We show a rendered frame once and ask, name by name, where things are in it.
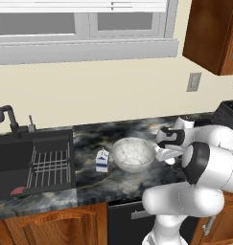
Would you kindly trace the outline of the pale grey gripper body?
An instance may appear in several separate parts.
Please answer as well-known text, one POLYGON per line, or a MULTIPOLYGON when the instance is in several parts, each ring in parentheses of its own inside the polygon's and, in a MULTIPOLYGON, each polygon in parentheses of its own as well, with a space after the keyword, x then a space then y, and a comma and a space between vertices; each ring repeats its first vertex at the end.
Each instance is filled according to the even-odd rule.
POLYGON ((155 158, 159 161, 166 161, 175 157, 178 157, 183 154, 182 150, 161 148, 159 145, 154 147, 155 158))

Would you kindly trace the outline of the white marbled bowl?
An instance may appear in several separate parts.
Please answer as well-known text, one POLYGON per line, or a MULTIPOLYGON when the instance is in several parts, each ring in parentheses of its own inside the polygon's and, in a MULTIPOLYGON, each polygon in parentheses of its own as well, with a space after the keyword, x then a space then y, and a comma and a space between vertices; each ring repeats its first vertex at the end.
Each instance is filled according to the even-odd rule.
POLYGON ((110 155, 121 170, 138 173, 152 164, 155 150, 149 141, 129 137, 117 141, 111 148, 110 155))

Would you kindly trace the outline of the white and blue milk carton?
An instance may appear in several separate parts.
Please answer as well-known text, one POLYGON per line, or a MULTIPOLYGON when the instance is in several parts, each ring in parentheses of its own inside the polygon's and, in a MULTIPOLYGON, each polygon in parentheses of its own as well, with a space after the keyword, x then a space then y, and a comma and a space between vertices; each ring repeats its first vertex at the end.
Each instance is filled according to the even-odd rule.
POLYGON ((102 148, 96 156, 96 170, 99 172, 108 172, 108 161, 109 152, 102 148))

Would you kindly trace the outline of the black sink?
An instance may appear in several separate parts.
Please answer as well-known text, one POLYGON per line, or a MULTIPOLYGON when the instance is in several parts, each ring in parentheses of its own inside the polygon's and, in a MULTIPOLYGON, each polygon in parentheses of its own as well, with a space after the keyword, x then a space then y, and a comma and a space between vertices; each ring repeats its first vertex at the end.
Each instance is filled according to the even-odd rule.
MULTIPOLYGON (((73 153, 73 132, 71 129, 63 130, 37 130, 33 133, 23 133, 20 137, 15 137, 12 133, 0 135, 0 198, 13 196, 12 190, 17 187, 25 187, 29 174, 29 163, 31 162, 35 143, 39 142, 58 142, 66 140, 70 144, 71 157, 71 187, 76 186, 75 163, 73 153)), ((41 193, 38 191, 26 192, 21 194, 30 195, 41 193)))

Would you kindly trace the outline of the black toaster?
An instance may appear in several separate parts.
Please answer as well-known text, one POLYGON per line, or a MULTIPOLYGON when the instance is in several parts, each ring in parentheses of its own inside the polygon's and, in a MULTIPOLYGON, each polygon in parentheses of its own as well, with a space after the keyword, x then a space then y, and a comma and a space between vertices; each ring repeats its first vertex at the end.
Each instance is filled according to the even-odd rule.
POLYGON ((224 125, 233 130, 233 100, 224 100, 220 103, 212 115, 211 123, 224 125))

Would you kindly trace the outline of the black dishwasher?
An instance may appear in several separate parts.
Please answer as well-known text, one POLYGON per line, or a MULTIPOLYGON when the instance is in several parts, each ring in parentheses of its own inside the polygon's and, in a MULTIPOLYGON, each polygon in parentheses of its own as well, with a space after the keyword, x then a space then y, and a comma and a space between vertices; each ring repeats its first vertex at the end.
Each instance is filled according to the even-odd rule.
POLYGON ((109 202, 107 205, 107 245, 142 245, 143 239, 154 225, 155 216, 131 219, 131 214, 144 210, 140 198, 109 202))

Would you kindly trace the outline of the brown wooden cupboard door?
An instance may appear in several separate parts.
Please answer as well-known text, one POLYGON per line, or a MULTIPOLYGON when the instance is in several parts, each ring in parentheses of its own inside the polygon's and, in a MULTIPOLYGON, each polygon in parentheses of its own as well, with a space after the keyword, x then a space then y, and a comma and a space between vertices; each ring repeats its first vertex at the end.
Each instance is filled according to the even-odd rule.
POLYGON ((14 245, 107 245, 107 204, 4 220, 14 245))
POLYGON ((204 225, 209 218, 200 218, 190 245, 233 245, 233 194, 224 192, 223 210, 216 216, 208 235, 204 234, 204 225))

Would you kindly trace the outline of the grey window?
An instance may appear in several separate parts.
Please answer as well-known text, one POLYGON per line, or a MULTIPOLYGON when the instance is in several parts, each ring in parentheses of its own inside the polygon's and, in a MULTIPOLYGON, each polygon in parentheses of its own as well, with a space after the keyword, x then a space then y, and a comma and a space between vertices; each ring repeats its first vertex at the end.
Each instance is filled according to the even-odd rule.
POLYGON ((0 65, 175 57, 178 0, 0 0, 0 65))

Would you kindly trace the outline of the grey soap dispenser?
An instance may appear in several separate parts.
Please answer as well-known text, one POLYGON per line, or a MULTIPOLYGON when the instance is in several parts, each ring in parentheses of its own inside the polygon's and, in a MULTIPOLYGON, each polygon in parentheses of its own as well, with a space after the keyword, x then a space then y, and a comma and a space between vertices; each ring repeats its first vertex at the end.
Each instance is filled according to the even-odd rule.
POLYGON ((32 115, 29 115, 29 120, 30 120, 30 124, 29 124, 29 132, 35 132, 36 128, 35 128, 35 124, 33 123, 33 118, 32 115))

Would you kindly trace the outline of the black tap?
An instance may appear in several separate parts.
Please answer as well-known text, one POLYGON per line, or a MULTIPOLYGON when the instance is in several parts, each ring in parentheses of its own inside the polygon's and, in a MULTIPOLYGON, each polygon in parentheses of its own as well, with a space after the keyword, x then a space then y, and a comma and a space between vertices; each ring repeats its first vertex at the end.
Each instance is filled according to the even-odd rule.
POLYGON ((29 128, 27 125, 20 126, 18 124, 18 122, 15 119, 13 109, 10 105, 4 105, 0 107, 0 123, 2 123, 5 120, 5 112, 8 113, 8 117, 11 123, 10 127, 12 130, 12 133, 27 133, 29 131, 29 128))

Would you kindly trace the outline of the grey wall outlet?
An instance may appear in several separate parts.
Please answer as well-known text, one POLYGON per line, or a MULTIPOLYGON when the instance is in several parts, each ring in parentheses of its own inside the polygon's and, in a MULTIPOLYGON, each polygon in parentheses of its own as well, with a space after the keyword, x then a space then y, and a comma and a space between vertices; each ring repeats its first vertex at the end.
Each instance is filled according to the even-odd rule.
POLYGON ((191 73, 189 76, 187 91, 196 92, 199 87, 200 79, 201 79, 201 73, 191 73))

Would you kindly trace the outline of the brown wooden wall cupboard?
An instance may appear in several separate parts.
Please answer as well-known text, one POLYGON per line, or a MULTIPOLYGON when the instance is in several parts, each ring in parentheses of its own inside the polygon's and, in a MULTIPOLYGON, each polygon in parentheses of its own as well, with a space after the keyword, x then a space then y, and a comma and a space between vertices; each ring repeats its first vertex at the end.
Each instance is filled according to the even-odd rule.
POLYGON ((182 54, 215 75, 233 75, 233 0, 192 0, 182 54))

